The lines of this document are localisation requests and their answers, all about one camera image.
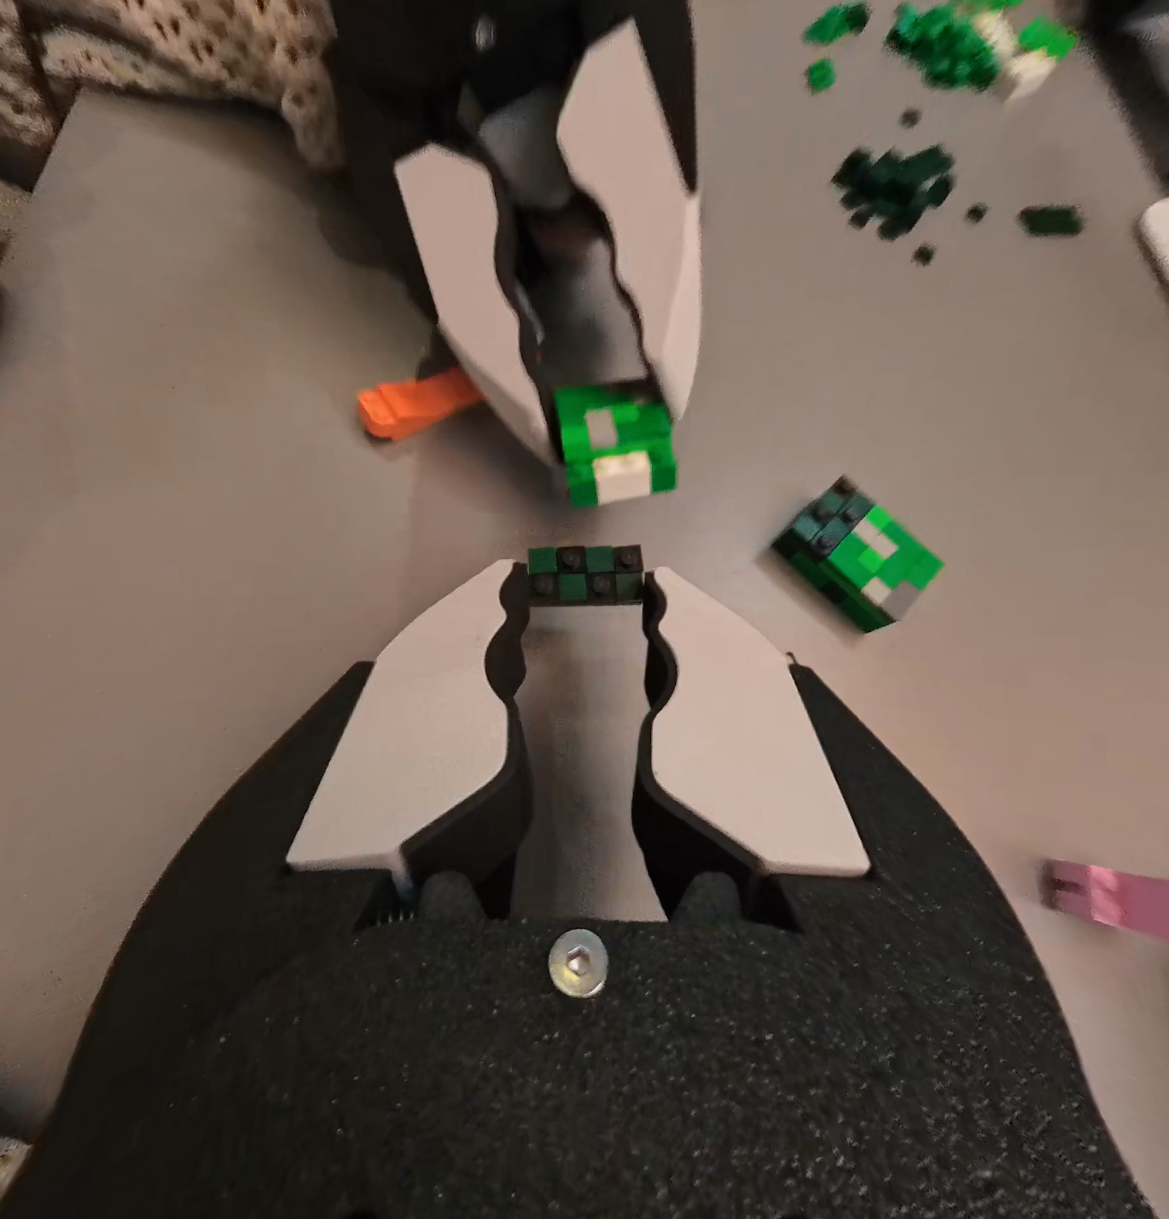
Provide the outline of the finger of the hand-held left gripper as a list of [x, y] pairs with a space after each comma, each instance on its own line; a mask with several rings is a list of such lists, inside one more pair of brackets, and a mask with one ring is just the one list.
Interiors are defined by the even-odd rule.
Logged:
[[688, 411], [700, 350], [700, 198], [686, 182], [637, 22], [582, 52], [556, 119], [573, 182], [600, 208], [613, 275], [673, 420]]
[[438, 329], [500, 422], [561, 466], [550, 389], [536, 370], [538, 329], [519, 305], [516, 216], [492, 162], [424, 143], [394, 176], [432, 297]]

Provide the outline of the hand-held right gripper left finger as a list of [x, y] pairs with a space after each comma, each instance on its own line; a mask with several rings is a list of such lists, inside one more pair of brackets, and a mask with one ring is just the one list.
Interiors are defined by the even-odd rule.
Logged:
[[528, 569], [492, 561], [377, 655], [303, 823], [293, 870], [385, 870], [405, 903], [464, 875], [506, 919], [530, 824], [516, 691], [527, 674]]

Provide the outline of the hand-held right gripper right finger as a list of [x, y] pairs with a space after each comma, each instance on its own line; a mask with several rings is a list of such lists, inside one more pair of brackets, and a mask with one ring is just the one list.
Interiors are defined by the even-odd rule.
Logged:
[[738, 911], [789, 923], [783, 877], [856, 881], [872, 862], [793, 661], [671, 568], [644, 577], [649, 645], [631, 827], [665, 919], [703, 875]]

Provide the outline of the green white lego assembly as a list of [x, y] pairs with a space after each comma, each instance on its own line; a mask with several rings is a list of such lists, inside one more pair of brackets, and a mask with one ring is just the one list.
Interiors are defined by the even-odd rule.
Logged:
[[679, 484], [675, 417], [626, 386], [558, 386], [554, 408], [573, 509], [660, 496]]

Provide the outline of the dark green lego plate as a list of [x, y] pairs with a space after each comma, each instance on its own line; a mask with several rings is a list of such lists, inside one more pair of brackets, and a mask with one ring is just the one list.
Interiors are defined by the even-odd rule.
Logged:
[[567, 543], [527, 550], [530, 607], [635, 604], [642, 600], [640, 543]]

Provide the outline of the pile of dark green bricks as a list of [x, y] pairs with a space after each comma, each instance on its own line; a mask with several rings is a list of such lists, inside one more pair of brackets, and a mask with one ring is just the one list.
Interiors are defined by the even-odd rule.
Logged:
[[[881, 241], [912, 234], [922, 219], [945, 206], [955, 187], [955, 157], [942, 143], [918, 149], [852, 148], [828, 176], [837, 204], [850, 229], [870, 229]], [[964, 204], [960, 219], [976, 226], [991, 216], [986, 200]], [[1027, 204], [1013, 216], [1017, 229], [1034, 239], [1078, 236], [1085, 218], [1078, 204]], [[912, 250], [916, 266], [929, 266], [936, 256], [933, 241]]]

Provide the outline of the person's left forearm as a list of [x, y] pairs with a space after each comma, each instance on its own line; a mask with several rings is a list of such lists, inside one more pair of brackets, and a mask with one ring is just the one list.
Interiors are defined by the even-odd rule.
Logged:
[[85, 87], [241, 100], [320, 171], [344, 167], [329, 1], [0, 1], [0, 139], [50, 149]]

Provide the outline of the green cube lego model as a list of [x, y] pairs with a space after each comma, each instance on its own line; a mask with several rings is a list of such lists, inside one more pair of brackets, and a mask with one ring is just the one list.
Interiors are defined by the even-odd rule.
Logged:
[[901, 622], [945, 568], [849, 477], [807, 500], [770, 550], [862, 633]]

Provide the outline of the pink lego pig figure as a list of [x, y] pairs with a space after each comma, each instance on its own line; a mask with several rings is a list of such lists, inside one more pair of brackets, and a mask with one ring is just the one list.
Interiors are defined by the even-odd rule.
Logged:
[[1048, 908], [1109, 928], [1169, 943], [1169, 879], [1081, 862], [1047, 862]]

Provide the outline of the white lego brick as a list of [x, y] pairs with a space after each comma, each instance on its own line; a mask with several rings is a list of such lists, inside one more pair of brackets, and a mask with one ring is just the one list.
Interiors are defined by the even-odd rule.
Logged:
[[1056, 71], [1059, 59], [1044, 49], [1013, 52], [999, 64], [993, 90], [1004, 102], [1031, 96]]

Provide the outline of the orange brick separator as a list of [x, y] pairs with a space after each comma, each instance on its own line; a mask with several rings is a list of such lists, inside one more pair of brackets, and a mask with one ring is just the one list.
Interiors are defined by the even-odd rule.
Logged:
[[471, 379], [451, 367], [424, 379], [379, 382], [356, 393], [356, 417], [367, 435], [401, 441], [486, 402]]

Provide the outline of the pile of bright green bricks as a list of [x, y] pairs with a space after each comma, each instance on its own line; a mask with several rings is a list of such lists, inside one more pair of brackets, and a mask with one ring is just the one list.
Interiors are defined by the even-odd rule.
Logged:
[[1079, 35], [1050, 12], [1017, 26], [1020, 1], [899, 1], [884, 35], [922, 84], [946, 90], [993, 93], [999, 64], [1013, 52], [1044, 49], [1059, 63]]

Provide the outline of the black headband device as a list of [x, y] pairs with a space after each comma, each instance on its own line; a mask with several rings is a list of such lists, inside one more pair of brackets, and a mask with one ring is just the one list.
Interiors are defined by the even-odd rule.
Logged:
[[1169, 187], [1169, 82], [1143, 47], [1143, 22], [1159, 17], [1169, 17], [1169, 1], [1081, 1], [1081, 31], [1111, 100], [1143, 160]]

